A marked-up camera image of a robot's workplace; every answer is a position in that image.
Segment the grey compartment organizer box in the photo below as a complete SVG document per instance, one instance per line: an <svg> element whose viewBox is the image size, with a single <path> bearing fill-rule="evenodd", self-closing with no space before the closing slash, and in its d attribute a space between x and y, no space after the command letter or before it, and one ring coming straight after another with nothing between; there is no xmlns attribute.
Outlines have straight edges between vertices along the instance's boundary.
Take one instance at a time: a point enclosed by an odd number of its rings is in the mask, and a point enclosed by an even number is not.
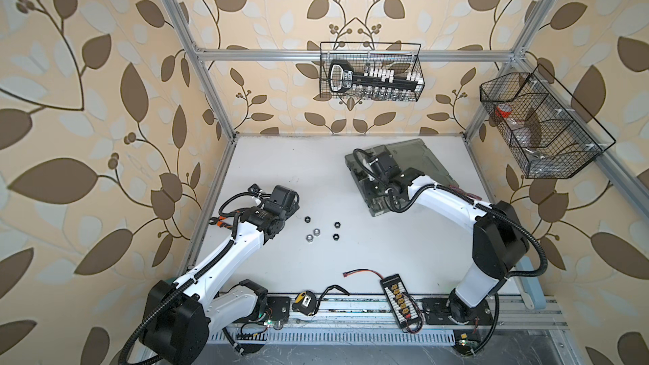
<svg viewBox="0 0 649 365"><path fill-rule="evenodd" d="M444 186L456 188L458 183L421 139L359 149L345 156L370 215L390 211L388 189L395 191L393 204L403 207L409 201L406 187L423 175Z"/></svg>

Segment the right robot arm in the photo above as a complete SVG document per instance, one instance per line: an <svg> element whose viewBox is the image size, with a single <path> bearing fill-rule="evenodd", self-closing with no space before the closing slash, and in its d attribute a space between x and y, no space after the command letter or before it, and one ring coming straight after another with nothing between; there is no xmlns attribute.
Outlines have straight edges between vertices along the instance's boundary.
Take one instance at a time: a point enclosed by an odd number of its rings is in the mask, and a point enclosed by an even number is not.
<svg viewBox="0 0 649 365"><path fill-rule="evenodd" d="M475 309L510 278L534 278L546 272L549 261L541 243L522 226L510 204L488 204L416 168L404 171L388 151L372 155L356 149L352 156L368 179L378 184L389 211L403 214L420 204L471 232L473 263L446 304L446 313L456 324L468 322Z"/></svg>

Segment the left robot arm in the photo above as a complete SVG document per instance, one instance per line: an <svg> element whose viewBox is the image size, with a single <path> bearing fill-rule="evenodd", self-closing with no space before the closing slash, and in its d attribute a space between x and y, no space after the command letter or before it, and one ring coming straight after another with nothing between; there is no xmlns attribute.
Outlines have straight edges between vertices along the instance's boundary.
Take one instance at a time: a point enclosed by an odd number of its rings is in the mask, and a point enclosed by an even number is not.
<svg viewBox="0 0 649 365"><path fill-rule="evenodd" d="M222 205L209 220L230 231L215 250L174 282L160 281L152 287L142 322L118 354L119 364L128 363L137 342L153 351L148 364L191 364L212 331L263 314L268 291L258 283L244 280L229 292L221 289L241 264L285 227L298 211L300 198L296 191L280 185L267 194L254 184L228 200L243 197L252 198L254 205L232 211Z"/></svg>

